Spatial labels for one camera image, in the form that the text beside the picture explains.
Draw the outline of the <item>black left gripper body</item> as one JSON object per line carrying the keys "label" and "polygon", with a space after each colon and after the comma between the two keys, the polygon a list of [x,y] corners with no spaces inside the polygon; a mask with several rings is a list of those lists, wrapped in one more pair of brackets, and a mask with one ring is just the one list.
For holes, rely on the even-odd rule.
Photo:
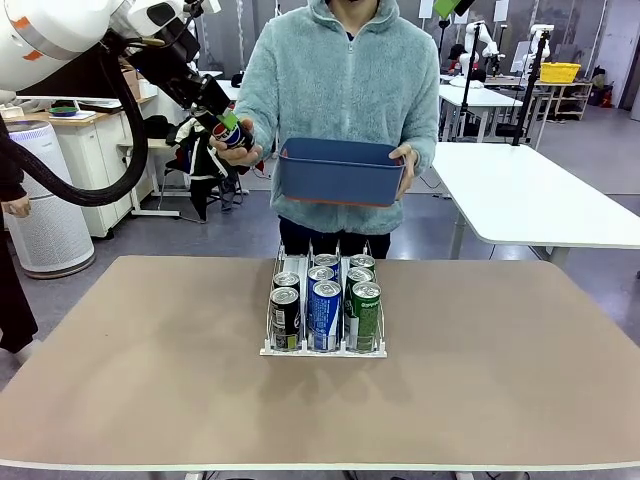
{"label": "black left gripper body", "polygon": [[200,74],[169,50],[140,50],[133,55],[133,67],[181,107],[191,107],[205,83]]}

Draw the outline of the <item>person's right hand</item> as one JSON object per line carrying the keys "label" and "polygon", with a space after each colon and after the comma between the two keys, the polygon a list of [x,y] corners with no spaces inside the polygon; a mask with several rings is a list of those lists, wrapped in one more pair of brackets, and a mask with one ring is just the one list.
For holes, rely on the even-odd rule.
{"label": "person's right hand", "polygon": [[244,147],[229,149],[225,143],[219,142],[214,138],[211,138],[209,143],[214,148],[217,156],[231,166],[252,167],[257,165],[263,157],[264,149],[258,142],[255,142],[250,150]]}

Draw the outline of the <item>person's left hand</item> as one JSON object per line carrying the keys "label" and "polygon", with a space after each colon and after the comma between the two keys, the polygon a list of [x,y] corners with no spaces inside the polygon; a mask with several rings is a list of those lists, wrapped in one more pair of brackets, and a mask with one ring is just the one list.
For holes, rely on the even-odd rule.
{"label": "person's left hand", "polygon": [[396,200],[399,201],[406,191],[412,186],[415,177],[415,167],[419,161],[419,155],[408,143],[397,147],[389,154],[391,160],[401,160],[404,165],[403,175],[398,187]]}

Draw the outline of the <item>bystander's bare hand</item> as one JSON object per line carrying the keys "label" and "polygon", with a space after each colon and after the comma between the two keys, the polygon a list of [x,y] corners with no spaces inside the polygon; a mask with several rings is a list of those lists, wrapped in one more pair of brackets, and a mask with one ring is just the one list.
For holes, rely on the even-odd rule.
{"label": "bystander's bare hand", "polygon": [[28,195],[16,200],[2,201],[1,204],[5,213],[18,218],[26,218],[31,212],[30,198]]}

